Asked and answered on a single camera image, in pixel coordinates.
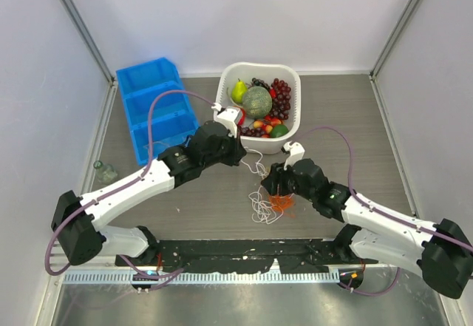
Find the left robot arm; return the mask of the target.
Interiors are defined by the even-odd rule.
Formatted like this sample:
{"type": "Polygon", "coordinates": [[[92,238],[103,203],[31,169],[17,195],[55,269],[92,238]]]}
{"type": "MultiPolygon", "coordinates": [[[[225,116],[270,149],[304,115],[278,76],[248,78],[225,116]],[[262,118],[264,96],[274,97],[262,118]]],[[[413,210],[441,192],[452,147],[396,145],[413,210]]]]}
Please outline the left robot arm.
{"type": "Polygon", "coordinates": [[[67,191],[58,198],[51,228],[68,265],[82,265],[99,254],[125,255],[142,266],[157,257],[152,236],[141,227],[116,228],[116,217],[145,200],[197,179],[215,164],[237,166],[246,151],[237,125],[205,122],[182,144],[170,146],[143,169],[83,196],[67,191]]]}

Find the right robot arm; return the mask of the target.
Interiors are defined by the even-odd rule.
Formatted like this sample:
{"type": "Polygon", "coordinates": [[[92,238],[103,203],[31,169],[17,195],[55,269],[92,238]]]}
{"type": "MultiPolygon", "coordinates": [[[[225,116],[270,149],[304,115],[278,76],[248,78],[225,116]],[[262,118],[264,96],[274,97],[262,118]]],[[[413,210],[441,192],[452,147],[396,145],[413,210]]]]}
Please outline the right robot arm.
{"type": "Polygon", "coordinates": [[[271,196],[295,194],[320,215],[345,226],[335,239],[337,260],[376,260],[420,276],[434,291],[459,299],[472,276],[472,244],[448,219],[420,220],[369,201],[329,180],[311,159],[274,163],[262,187],[271,196]]]}

